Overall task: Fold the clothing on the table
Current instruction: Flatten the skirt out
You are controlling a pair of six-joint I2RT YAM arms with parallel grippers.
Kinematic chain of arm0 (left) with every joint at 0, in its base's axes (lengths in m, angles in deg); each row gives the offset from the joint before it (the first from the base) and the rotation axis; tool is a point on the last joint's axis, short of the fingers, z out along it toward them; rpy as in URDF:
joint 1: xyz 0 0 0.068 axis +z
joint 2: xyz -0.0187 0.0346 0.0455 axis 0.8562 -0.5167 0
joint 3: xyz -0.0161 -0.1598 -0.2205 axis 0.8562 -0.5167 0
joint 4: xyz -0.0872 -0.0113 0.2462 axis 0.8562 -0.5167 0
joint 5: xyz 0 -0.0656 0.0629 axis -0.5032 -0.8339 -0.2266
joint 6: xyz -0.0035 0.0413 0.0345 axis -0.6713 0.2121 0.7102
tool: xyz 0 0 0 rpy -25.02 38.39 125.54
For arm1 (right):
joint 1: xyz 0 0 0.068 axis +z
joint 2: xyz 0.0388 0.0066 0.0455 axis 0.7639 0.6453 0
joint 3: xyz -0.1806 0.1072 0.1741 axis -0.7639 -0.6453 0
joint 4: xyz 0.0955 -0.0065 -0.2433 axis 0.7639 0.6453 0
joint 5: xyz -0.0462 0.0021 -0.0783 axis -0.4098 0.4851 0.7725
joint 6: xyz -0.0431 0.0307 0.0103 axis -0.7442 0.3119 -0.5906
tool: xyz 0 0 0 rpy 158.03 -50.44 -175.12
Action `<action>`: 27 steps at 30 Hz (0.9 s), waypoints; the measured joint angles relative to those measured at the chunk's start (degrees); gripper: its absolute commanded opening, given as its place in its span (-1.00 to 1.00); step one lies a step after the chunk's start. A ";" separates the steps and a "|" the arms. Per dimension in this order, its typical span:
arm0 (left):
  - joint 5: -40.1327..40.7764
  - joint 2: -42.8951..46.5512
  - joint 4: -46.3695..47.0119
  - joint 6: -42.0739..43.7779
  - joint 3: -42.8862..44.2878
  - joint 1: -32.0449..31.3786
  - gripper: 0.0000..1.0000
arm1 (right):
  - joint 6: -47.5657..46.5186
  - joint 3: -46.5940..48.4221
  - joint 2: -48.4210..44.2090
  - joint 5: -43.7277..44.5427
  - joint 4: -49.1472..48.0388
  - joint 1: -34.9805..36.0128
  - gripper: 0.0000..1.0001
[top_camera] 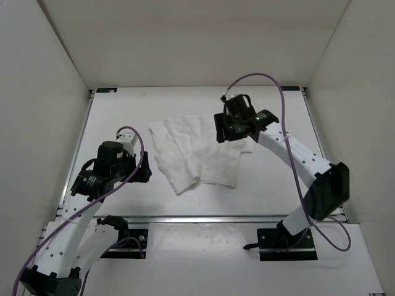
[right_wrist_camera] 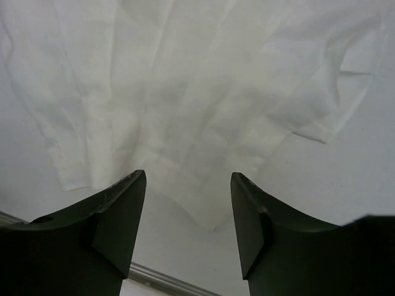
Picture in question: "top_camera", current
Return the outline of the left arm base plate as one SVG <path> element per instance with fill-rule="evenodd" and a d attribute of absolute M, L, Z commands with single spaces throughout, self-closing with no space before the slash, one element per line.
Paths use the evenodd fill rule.
<path fill-rule="evenodd" d="M 101 258 L 143 260 L 147 254 L 148 236 L 148 225 L 132 224 L 126 234 L 118 236 L 118 239 L 122 241 L 101 255 Z"/>

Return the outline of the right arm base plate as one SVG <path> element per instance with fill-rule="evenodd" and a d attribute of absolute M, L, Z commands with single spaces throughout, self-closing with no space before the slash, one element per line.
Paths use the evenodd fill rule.
<path fill-rule="evenodd" d="M 246 244 L 244 250 L 259 249 L 260 261 L 318 260 L 310 229 L 288 236 L 275 228 L 257 229 L 257 242 Z"/>

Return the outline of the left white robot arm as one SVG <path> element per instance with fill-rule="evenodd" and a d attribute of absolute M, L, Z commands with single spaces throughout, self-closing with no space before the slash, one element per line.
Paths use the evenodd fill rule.
<path fill-rule="evenodd" d="M 29 257 L 16 282 L 32 295 L 78 295 L 94 262 L 130 238 L 127 221 L 107 215 L 98 219 L 97 230 L 83 241 L 93 216 L 117 189 L 127 183 L 147 183 L 151 175 L 145 150 L 137 160 L 132 143 L 103 142 L 96 158 L 78 173 L 60 225 Z"/>

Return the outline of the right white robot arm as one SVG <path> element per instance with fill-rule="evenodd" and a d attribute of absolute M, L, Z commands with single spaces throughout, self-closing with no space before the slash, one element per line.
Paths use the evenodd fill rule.
<path fill-rule="evenodd" d="M 349 169 L 340 162 L 331 163 L 299 142 L 268 110 L 256 112 L 246 94 L 222 96 L 223 110 L 215 114 L 217 142 L 250 137 L 273 152 L 290 168 L 296 179 L 308 188 L 302 205 L 278 223 L 279 244 L 290 247 L 311 223 L 324 220 L 349 199 Z"/>

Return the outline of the white pleated skirt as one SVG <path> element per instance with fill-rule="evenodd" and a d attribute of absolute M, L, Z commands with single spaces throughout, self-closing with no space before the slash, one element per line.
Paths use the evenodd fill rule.
<path fill-rule="evenodd" d="M 235 188 L 240 156 L 253 150 L 250 139 L 217 143 L 209 116 L 167 118 L 149 129 L 157 166 L 176 195 L 201 183 Z"/>

